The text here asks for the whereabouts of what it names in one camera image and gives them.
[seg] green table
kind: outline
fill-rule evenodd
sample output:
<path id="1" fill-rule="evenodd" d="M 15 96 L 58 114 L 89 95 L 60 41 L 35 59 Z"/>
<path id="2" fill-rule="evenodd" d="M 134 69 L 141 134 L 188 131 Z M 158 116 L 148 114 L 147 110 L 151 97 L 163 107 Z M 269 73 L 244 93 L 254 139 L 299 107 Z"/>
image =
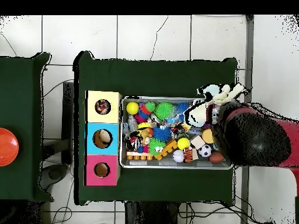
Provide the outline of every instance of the green table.
<path id="1" fill-rule="evenodd" d="M 234 83 L 235 58 L 219 61 L 96 60 L 90 52 L 79 53 L 75 71 L 75 201 L 225 201 L 232 205 L 232 169 L 175 170 L 122 169 L 117 186 L 84 186 L 85 91 L 119 92 L 123 96 L 196 97 L 207 83 Z"/>
<path id="2" fill-rule="evenodd" d="M 19 153 L 0 167 L 1 200 L 51 201 L 39 188 L 42 161 L 41 73 L 50 54 L 33 58 L 0 57 L 0 127 L 13 132 Z"/>

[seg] shape sorter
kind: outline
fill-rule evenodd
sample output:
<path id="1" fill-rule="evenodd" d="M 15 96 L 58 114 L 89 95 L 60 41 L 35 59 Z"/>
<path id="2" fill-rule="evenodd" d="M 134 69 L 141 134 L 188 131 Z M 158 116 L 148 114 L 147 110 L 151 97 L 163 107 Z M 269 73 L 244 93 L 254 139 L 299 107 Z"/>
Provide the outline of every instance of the shape sorter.
<path id="1" fill-rule="evenodd" d="M 116 186 L 119 179 L 120 99 L 117 92 L 86 91 L 86 186 Z"/>

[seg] metal tray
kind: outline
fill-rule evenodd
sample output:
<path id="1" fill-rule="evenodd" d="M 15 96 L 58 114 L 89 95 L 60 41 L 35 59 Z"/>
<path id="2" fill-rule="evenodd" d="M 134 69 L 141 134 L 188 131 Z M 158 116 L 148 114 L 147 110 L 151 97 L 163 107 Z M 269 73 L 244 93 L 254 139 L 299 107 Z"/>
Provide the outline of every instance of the metal tray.
<path id="1" fill-rule="evenodd" d="M 178 104 L 181 102 L 192 102 L 195 98 L 176 98 L 176 97 L 148 97 L 148 96 L 125 96 L 121 99 L 121 112 L 122 117 L 120 121 L 120 152 L 119 161 L 121 166 L 126 168 L 150 168 L 150 169 L 209 169 L 209 170 L 228 170 L 232 168 L 230 160 L 225 160 L 221 163 L 211 163 L 208 158 L 200 157 L 198 160 L 194 160 L 190 163 L 177 163 L 172 159 L 172 154 L 169 153 L 167 156 L 163 157 L 162 160 L 127 160 L 127 149 L 124 144 L 123 135 L 123 122 L 127 122 L 128 113 L 126 111 L 127 104 L 129 102 L 146 103 L 148 101 L 155 102 L 156 104 L 160 102 L 170 102 L 173 104 Z"/>

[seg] orange plate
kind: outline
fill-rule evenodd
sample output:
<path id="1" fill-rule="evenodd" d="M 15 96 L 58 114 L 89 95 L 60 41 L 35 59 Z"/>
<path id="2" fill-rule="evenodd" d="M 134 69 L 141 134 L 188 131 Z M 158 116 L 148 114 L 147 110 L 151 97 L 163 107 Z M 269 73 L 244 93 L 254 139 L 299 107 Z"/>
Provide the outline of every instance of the orange plate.
<path id="1" fill-rule="evenodd" d="M 8 129 L 0 128 L 0 166 L 11 164 L 19 151 L 18 140 Z"/>

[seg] yellow cube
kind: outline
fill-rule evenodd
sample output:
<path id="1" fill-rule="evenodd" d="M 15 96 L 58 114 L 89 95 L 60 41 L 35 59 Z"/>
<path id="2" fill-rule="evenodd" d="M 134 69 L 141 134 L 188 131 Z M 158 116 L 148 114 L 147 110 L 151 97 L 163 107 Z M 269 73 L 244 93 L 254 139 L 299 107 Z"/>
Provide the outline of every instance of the yellow cube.
<path id="1" fill-rule="evenodd" d="M 118 92 L 87 91 L 89 123 L 119 123 L 121 95 Z"/>

